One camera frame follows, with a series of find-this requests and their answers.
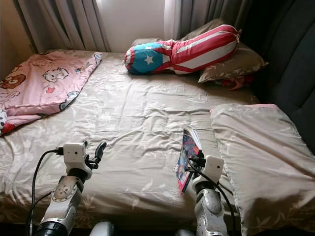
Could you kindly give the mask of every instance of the black cable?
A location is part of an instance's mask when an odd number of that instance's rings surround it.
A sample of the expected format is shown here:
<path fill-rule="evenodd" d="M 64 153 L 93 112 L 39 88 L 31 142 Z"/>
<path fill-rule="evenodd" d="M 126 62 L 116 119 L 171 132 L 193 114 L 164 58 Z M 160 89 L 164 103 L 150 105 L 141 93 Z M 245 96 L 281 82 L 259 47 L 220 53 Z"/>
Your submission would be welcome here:
<path fill-rule="evenodd" d="M 223 195 L 228 208 L 230 209 L 231 215 L 232 215 L 232 221 L 233 221 L 233 226 L 232 226 L 232 236 L 235 236 L 235 232 L 236 232 L 236 223 L 235 223 L 235 217 L 234 217 L 234 212 L 231 206 L 230 201 L 228 200 L 226 194 L 224 193 L 224 191 L 216 184 L 214 183 L 209 177 L 207 177 L 204 173 L 202 173 L 200 170 L 198 170 L 196 167 L 193 166 L 193 164 L 191 163 L 191 161 L 188 159 L 188 163 L 190 165 L 190 167 L 197 172 L 198 174 L 200 174 L 202 177 L 204 177 L 206 180 L 208 180 L 211 184 L 213 184 Z"/>
<path fill-rule="evenodd" d="M 35 205 L 43 198 L 42 197 L 40 200 L 38 200 L 35 203 L 35 181 L 36 181 L 37 172 L 39 170 L 40 164 L 41 164 L 42 160 L 44 159 L 45 155 L 47 155 L 49 153 L 58 153 L 58 149 L 56 149 L 56 150 L 49 150 L 49 151 L 45 152 L 44 154 L 42 154 L 42 156 L 40 157 L 40 159 L 38 161 L 38 164 L 36 166 L 36 169 L 35 169 L 35 172 L 34 172 L 34 175 L 33 175 L 33 181 L 32 181 L 32 184 L 31 184 L 31 209 L 29 211 L 29 216 L 28 216 L 28 219 L 27 219 L 27 233 L 28 233 L 28 236 L 32 236 L 33 213 L 34 213 Z"/>
<path fill-rule="evenodd" d="M 31 220 L 31 218 L 33 218 L 33 214 L 34 214 L 34 210 L 35 210 L 35 207 L 37 205 L 37 203 L 39 203 L 41 200 L 43 200 L 44 198 L 48 197 L 49 195 L 51 194 L 51 192 L 45 194 L 44 196 L 40 197 L 35 203 L 33 206 L 31 206 L 30 210 L 29 210 L 29 214 L 28 214 L 28 217 L 27 217 L 27 221 L 26 221 L 26 225 L 28 226 L 29 225 L 29 222 Z"/>

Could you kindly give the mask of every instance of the beige pillow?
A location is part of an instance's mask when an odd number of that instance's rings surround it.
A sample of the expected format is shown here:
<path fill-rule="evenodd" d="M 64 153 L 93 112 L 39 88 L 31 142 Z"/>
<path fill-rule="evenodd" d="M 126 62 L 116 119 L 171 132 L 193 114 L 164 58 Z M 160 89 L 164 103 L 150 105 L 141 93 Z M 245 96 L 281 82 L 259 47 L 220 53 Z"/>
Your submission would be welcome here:
<path fill-rule="evenodd" d="M 162 39 L 160 38 L 138 38 L 136 40 L 134 40 L 134 42 L 132 43 L 132 47 L 136 46 L 136 45 L 140 45 L 140 44 L 145 44 L 145 43 L 154 43 L 154 42 L 159 42 L 162 41 Z"/>
<path fill-rule="evenodd" d="M 267 64 L 260 55 L 245 44 L 240 43 L 238 50 L 229 59 L 209 65 L 204 70 L 201 70 L 198 82 L 202 83 L 248 75 L 262 69 Z"/>
<path fill-rule="evenodd" d="M 218 26 L 223 25 L 223 24 L 225 24 L 224 20 L 213 19 L 212 21 L 208 22 L 207 24 L 203 25 L 202 27 L 195 29 L 193 32 L 190 32 L 184 38 L 182 38 L 180 41 L 186 41 L 186 40 L 195 38 L 196 36 L 201 35 L 202 33 L 205 33 L 207 31 L 212 30 L 215 27 L 218 27 Z"/>
<path fill-rule="evenodd" d="M 273 104 L 212 109 L 243 236 L 286 226 L 315 233 L 315 157 Z"/>

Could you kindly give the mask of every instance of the teddy bear print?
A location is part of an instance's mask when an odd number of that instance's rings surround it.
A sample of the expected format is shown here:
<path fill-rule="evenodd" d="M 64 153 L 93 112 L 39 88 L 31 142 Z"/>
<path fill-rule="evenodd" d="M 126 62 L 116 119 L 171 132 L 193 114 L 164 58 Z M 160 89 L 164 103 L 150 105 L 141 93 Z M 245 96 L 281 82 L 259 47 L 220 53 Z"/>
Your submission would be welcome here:
<path fill-rule="evenodd" d="M 68 71 L 62 67 L 58 67 L 55 70 L 48 70 L 43 74 L 45 80 L 53 83 L 55 83 L 57 80 L 65 79 L 65 77 L 67 77 L 68 75 Z"/>
<path fill-rule="evenodd" d="M 0 87 L 3 89 L 14 89 L 25 80 L 25 75 L 8 76 L 0 81 Z"/>

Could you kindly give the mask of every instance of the dark gray headboard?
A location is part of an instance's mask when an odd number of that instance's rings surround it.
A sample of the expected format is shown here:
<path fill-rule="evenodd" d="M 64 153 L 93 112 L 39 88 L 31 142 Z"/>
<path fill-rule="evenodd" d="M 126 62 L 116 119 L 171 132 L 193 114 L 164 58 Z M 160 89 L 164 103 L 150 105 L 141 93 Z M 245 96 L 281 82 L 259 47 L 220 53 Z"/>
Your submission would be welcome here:
<path fill-rule="evenodd" d="M 256 96 L 277 104 L 315 153 L 315 0 L 254 0 L 242 40 L 270 63 Z"/>

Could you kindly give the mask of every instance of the bed sheet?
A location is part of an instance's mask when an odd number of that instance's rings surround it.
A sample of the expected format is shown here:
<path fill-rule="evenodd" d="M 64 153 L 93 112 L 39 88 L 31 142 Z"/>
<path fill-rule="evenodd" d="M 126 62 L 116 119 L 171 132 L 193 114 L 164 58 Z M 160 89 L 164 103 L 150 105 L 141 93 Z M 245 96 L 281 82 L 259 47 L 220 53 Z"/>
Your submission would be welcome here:
<path fill-rule="evenodd" d="M 68 108 L 0 138 L 0 222 L 24 223 L 42 153 L 86 140 L 90 155 L 100 142 L 108 145 L 99 168 L 85 183 L 76 227 L 90 228 L 106 219 L 126 229 L 194 227 L 195 195 L 190 188 L 187 194 L 179 193 L 174 173 L 183 128 L 197 131 L 205 154 L 220 156 L 209 110 L 221 103 L 257 100 L 249 89 L 199 84 L 197 75 L 130 76 L 123 58 L 104 53 Z M 55 187 L 64 174 L 63 157 L 45 158 L 36 197 Z M 230 188 L 226 176 L 220 181 Z M 38 221 L 48 204 L 48 199 L 38 204 Z"/>

